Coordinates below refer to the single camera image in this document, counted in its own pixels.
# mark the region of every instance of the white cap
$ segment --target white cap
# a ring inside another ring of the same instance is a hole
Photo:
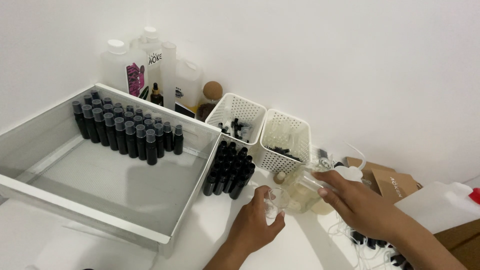
[[[144,36],[146,38],[158,38],[158,33],[154,27],[146,26],[144,28]]]
[[[127,47],[123,41],[111,39],[108,41],[108,51],[114,54],[124,54],[127,52]]]

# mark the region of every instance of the cork ball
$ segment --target cork ball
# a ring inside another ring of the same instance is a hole
[[[204,95],[208,99],[221,99],[223,95],[223,88],[218,82],[208,82],[204,86]]]

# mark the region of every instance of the plastic jug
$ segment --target plastic jug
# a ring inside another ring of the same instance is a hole
[[[108,50],[100,58],[104,84],[142,99],[148,97],[147,54],[144,51],[128,50],[123,41],[111,39]]]
[[[153,27],[145,27],[138,48],[148,56],[147,72],[148,86],[153,89],[153,83],[158,84],[158,90],[163,94],[162,81],[160,78],[160,62],[162,60],[162,42],[158,39],[158,33]]]
[[[176,101],[194,113],[197,112],[198,98],[202,93],[203,74],[203,70],[199,65],[185,58],[177,62]]]
[[[431,233],[480,219],[480,189],[434,182],[395,203]]]

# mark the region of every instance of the right hand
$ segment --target right hand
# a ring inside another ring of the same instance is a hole
[[[320,188],[318,195],[339,213],[348,226],[364,236],[391,243],[402,231],[418,225],[363,183],[346,180],[334,170],[312,172],[312,175],[337,190]]]

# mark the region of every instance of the hand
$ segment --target hand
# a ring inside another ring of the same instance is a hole
[[[272,225],[265,219],[264,197],[270,187],[263,185],[255,189],[250,203],[244,205],[233,222],[226,243],[233,245],[238,252],[253,253],[268,243],[285,227],[285,212],[276,216]]]
[[[391,243],[395,236],[418,226],[411,217],[360,182],[346,180],[337,171],[313,172],[312,175],[337,189],[334,192],[320,188],[318,195],[350,227],[367,237]]]

